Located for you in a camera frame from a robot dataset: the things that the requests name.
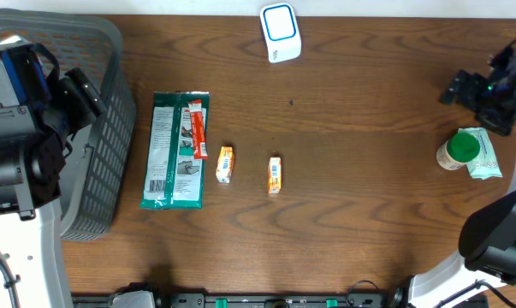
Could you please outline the green lidded small jar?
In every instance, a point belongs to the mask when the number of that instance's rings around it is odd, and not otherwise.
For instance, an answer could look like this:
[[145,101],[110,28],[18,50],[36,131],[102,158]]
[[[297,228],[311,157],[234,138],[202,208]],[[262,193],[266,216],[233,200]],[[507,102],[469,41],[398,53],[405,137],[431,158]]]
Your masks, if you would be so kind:
[[456,133],[436,151],[436,161],[445,170],[456,170],[472,161],[480,152],[480,144],[470,133]]

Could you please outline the mint green wipes packet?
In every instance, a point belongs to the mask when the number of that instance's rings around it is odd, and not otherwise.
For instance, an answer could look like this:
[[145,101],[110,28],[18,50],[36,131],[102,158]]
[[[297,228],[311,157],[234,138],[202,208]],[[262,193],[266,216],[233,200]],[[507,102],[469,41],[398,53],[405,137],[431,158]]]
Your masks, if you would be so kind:
[[469,127],[460,128],[458,132],[471,134],[477,139],[480,145],[478,155],[466,164],[471,178],[479,180],[501,178],[502,173],[487,130],[483,127]]

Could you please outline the orange tissue pack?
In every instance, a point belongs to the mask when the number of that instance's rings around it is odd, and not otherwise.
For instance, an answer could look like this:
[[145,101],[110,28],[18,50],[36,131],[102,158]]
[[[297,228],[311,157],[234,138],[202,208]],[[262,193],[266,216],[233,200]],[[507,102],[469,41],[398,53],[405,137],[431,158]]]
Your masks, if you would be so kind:
[[278,194],[282,189],[282,160],[271,157],[268,165],[268,194]]
[[223,146],[220,150],[217,166],[216,178],[220,183],[228,184],[234,168],[234,150],[230,146]]

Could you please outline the red and white package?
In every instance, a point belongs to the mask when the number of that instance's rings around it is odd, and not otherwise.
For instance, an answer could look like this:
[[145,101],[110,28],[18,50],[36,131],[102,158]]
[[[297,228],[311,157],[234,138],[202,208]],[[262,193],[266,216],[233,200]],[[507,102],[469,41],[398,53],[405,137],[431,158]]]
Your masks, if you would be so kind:
[[193,136],[193,156],[195,159],[206,160],[209,155],[205,142],[205,123],[200,99],[188,103]]

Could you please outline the dark green package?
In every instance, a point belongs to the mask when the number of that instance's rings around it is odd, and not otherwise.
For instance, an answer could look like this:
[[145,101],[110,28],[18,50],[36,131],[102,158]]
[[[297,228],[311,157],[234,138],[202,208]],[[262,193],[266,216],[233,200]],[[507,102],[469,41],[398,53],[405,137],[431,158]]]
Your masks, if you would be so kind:
[[205,161],[193,156],[188,104],[202,103],[208,124],[208,92],[155,92],[145,182],[140,207],[145,210],[202,208]]

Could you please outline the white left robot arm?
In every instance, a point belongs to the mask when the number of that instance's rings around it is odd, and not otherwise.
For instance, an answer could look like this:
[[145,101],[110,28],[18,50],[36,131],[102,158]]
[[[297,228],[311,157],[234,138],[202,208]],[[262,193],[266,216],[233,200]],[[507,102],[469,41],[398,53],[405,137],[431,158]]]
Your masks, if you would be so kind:
[[106,105],[42,44],[0,42],[0,307],[70,307],[60,179],[71,140]]

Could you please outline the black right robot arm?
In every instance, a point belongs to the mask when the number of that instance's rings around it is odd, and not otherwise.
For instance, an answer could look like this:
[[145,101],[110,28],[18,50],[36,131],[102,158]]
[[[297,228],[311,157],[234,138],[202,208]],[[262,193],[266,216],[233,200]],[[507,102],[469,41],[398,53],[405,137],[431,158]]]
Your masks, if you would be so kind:
[[[516,123],[516,39],[489,65],[487,77],[458,71],[439,100],[464,106],[483,128],[508,136]],[[457,251],[400,286],[390,306],[469,305],[479,293],[498,294],[506,285],[516,285],[516,163],[507,194],[469,216]]]

